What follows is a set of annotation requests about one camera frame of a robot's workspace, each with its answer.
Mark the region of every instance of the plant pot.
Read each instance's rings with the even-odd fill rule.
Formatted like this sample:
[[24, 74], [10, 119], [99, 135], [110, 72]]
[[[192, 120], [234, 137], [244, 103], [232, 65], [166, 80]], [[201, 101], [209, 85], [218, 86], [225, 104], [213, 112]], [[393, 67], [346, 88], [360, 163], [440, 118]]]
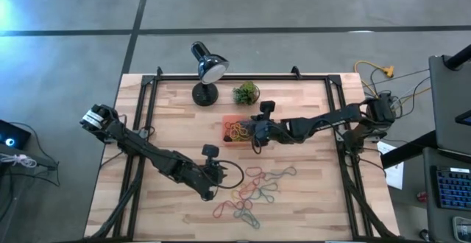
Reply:
[[234, 88], [233, 93], [237, 105], [253, 105], [260, 98], [260, 88], [251, 81], [245, 82], [239, 88]]

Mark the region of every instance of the black device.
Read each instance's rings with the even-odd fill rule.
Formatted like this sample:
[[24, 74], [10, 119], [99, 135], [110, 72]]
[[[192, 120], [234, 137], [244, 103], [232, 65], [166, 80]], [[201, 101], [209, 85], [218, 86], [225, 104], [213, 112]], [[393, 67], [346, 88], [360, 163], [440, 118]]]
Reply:
[[30, 136], [30, 132], [0, 120], [0, 144], [16, 149], [23, 149]]
[[211, 54], [200, 41], [191, 45], [191, 52], [198, 60], [198, 77], [201, 80], [191, 92], [193, 101], [200, 106], [212, 105], [219, 96], [218, 88], [213, 83], [224, 75], [229, 62], [222, 56]]
[[[275, 102], [268, 101], [260, 104], [262, 114], [252, 116], [252, 121], [243, 125], [248, 127], [254, 135], [255, 146], [263, 147], [270, 140], [281, 144], [301, 144], [320, 130], [348, 122], [358, 122], [355, 129], [347, 130], [342, 136], [349, 149], [355, 152], [362, 148], [366, 137], [386, 136], [383, 130], [390, 127], [395, 120], [394, 112], [390, 108], [391, 104], [391, 94], [384, 93], [380, 94], [377, 99], [349, 104], [344, 108], [313, 118], [281, 119], [280, 123], [274, 123], [270, 119], [270, 113], [275, 110]], [[362, 105], [366, 105], [366, 113], [361, 111]]]
[[444, 166], [432, 166], [431, 171], [437, 206], [471, 211], [471, 171]]
[[220, 186], [222, 180], [226, 177], [226, 174], [224, 174], [226, 168], [220, 166], [219, 162], [230, 162], [214, 160], [219, 154], [218, 147], [209, 144], [204, 145], [202, 154], [208, 158], [205, 165], [196, 165], [183, 154], [177, 151], [159, 149], [147, 142], [138, 133], [128, 130], [126, 125], [119, 121], [116, 110], [106, 105], [94, 105], [83, 116], [80, 124], [82, 128], [94, 134], [102, 142], [106, 142], [107, 138], [116, 140], [118, 148], [128, 155], [142, 155], [148, 158], [152, 165], [159, 170], [159, 173], [175, 183], [184, 183], [191, 187], [199, 193], [204, 201], [214, 198], [215, 193], [211, 190], [212, 188], [234, 188]]
[[453, 56], [428, 59], [436, 128], [433, 144], [463, 154], [471, 154], [470, 58], [471, 45]]

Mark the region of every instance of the orange tray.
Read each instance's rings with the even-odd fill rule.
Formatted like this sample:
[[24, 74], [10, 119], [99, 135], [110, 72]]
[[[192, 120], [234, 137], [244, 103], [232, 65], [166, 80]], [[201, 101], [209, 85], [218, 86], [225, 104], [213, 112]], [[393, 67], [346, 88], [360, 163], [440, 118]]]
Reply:
[[[248, 130], [245, 128], [238, 127], [237, 125], [234, 125], [235, 123], [239, 121], [247, 121], [247, 120], [250, 120], [250, 117], [242, 116], [242, 115], [224, 115], [222, 117], [222, 143], [226, 147], [250, 145], [250, 142], [252, 140], [251, 135], [240, 136], [241, 133], [245, 133], [245, 132], [248, 133]], [[233, 130], [233, 133], [232, 133], [233, 138], [230, 137], [231, 129]]]

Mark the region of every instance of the rubber band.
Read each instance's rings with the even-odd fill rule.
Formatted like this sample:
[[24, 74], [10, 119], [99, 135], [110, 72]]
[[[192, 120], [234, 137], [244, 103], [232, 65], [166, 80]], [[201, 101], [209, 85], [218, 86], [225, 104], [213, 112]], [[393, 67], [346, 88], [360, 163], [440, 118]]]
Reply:
[[232, 191], [230, 191], [230, 199], [234, 202], [237, 202], [239, 201], [241, 198], [238, 196], [238, 190], [236, 189], [233, 189]]
[[245, 169], [245, 175], [249, 177], [258, 177], [262, 174], [264, 174], [264, 172], [259, 166], [250, 166]]
[[253, 183], [253, 181], [251, 183], [249, 183], [249, 185], [247, 185], [246, 187], [242, 188], [240, 191], [238, 191], [238, 196], [242, 199], [242, 200], [245, 200], [247, 198], [249, 198], [250, 196], [252, 196], [253, 192], [257, 189], [257, 185]]
[[265, 191], [277, 191], [278, 190], [278, 184], [276, 183], [270, 183], [270, 184], [266, 184], [264, 186], [261, 186], [260, 188], [257, 188], [256, 189], [258, 191], [258, 196], [257, 197], [254, 197], [253, 194], [252, 196], [249, 197], [249, 199], [252, 199], [252, 200], [258, 200], [260, 198], [265, 198], [265, 200], [268, 202], [268, 203], [274, 203], [275, 202], [275, 198], [270, 195], [270, 194], [265, 194], [263, 192], [263, 190]]
[[224, 128], [226, 128], [224, 134], [228, 135], [233, 141], [248, 141], [251, 139], [248, 129], [242, 126], [239, 122], [226, 122], [224, 124]]
[[282, 178], [284, 175], [295, 176], [296, 174], [297, 174], [297, 170], [293, 166], [289, 166], [289, 167], [285, 168], [281, 173], [266, 172], [265, 177], [263, 177], [263, 179], [265, 181], [278, 180], [278, 179]]
[[228, 205], [228, 207], [233, 207], [238, 210], [243, 210], [243, 209], [252, 209], [253, 208], [253, 203], [250, 200], [241, 200], [238, 201], [237, 203], [231, 202], [229, 200], [225, 202], [219, 203], [219, 205], [216, 206], [213, 210], [213, 217], [214, 218], [219, 218], [222, 216], [222, 213], [224, 212], [224, 207]]
[[240, 218], [242, 221], [246, 222], [254, 229], [260, 228], [260, 222], [255, 218], [252, 212], [248, 209], [235, 210], [233, 216], [235, 218]]

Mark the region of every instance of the desk lamp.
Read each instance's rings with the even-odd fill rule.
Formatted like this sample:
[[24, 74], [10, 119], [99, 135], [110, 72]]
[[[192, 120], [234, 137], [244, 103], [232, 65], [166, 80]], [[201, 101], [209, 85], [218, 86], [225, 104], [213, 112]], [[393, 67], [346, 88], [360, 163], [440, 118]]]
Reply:
[[218, 99], [218, 89], [213, 83], [221, 79], [229, 62], [217, 54], [211, 54], [200, 41], [191, 45], [191, 52], [199, 62], [198, 77], [201, 80], [193, 87], [193, 101], [200, 106], [212, 105]]

